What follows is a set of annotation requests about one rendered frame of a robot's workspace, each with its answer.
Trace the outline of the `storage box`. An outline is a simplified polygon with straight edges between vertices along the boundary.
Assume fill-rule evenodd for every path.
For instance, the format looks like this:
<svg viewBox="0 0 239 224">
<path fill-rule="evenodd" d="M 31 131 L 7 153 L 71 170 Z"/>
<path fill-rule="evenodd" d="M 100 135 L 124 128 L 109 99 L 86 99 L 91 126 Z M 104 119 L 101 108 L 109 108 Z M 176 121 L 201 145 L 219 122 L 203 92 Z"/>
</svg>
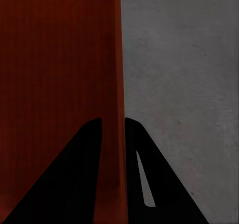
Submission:
<svg viewBox="0 0 239 224">
<path fill-rule="evenodd" d="M 128 224 L 120 0 L 0 0 L 0 224 L 99 117 L 93 224 Z"/>
</svg>

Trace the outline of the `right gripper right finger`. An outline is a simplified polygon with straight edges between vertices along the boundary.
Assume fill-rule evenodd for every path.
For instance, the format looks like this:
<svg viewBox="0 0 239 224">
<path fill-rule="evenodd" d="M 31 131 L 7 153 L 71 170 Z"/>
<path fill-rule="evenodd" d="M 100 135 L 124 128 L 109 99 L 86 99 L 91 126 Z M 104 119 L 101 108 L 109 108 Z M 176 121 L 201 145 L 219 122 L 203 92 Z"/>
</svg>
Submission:
<svg viewBox="0 0 239 224">
<path fill-rule="evenodd" d="M 144 126 L 125 118 L 128 224 L 209 224 Z M 144 204 L 138 151 L 156 207 Z"/>
</svg>

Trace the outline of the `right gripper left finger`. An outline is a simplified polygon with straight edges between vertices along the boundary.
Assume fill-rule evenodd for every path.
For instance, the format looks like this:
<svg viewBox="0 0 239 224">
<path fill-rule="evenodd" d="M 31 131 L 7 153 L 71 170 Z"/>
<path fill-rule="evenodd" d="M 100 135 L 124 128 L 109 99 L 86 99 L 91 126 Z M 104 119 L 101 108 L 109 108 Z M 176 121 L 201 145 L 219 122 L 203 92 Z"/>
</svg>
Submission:
<svg viewBox="0 0 239 224">
<path fill-rule="evenodd" d="M 85 123 L 2 224 L 93 224 L 101 117 Z"/>
</svg>

